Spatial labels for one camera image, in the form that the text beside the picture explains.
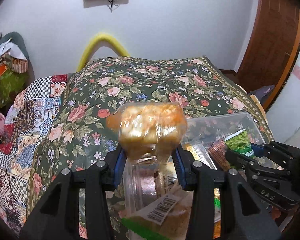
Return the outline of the orange puffed snack bag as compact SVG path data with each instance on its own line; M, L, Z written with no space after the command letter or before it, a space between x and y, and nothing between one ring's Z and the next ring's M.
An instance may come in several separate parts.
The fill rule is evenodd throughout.
M187 120L178 103L128 103L106 118L117 133L126 157L134 163L168 161L187 131Z

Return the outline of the patchwork quilt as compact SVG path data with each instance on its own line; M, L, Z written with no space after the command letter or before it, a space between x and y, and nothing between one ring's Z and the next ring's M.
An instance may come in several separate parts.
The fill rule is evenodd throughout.
M63 74L34 80L17 95L6 115L0 144L0 218L15 234L26 221L34 152L59 112L67 79Z

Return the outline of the brown wooden door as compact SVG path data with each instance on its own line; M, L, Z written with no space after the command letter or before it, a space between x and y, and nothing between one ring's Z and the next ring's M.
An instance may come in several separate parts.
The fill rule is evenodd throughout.
M299 51L297 1L258 0L253 31L237 72L239 84L247 92L273 87L261 101L268 110L286 84Z

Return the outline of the clear wrapped wafer pack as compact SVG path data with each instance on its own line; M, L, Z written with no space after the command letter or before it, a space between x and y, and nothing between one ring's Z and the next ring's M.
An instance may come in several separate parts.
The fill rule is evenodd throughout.
M223 140L216 140L207 150L213 161L215 161L225 172L231 168L229 162L225 158L227 149L228 147Z

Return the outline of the yellow padded headboard hoop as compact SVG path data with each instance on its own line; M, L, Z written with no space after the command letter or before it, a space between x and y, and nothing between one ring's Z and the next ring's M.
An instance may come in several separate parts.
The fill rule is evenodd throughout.
M96 34L88 43L79 60L76 72L82 70L93 56L103 48L107 48L112 54L123 57L130 57L130 53L124 46L113 36L107 33Z

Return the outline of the green pea snack packet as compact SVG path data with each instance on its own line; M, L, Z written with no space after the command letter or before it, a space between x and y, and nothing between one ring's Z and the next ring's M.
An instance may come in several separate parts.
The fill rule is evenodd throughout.
M246 129L242 129L224 139L228 149L246 157L253 157L254 150L248 137Z

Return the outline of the clear bag of bread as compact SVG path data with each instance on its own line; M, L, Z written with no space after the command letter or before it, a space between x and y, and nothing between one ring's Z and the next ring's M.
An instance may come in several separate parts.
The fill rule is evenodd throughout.
M123 183L131 239L185 239L193 192L178 183L172 158L163 164L126 163Z

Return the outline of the floral green bedspread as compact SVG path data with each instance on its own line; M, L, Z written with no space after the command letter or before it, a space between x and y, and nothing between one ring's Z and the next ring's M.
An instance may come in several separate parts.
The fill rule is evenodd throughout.
M120 106L134 102L177 103L187 118L247 112L262 141L273 140L256 103L207 57L98 59L70 77L59 112L34 153L28 214L62 169L85 170L116 149L118 138L106 127L106 118Z

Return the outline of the clear plastic storage bin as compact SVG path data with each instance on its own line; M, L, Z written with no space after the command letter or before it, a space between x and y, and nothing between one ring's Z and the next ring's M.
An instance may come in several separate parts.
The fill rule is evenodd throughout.
M223 140L244 129L252 143L258 145L265 143L256 122L248 112L193 118L188 119L187 124L188 130L181 141L181 145L190 151L196 160L214 170L218 167L207 150L215 141Z

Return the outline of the pile of clothes on chair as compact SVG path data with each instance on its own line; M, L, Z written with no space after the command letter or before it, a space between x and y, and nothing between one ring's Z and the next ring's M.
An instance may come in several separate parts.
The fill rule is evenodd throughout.
M29 79L29 54L18 32L0 35L0 109L11 104Z

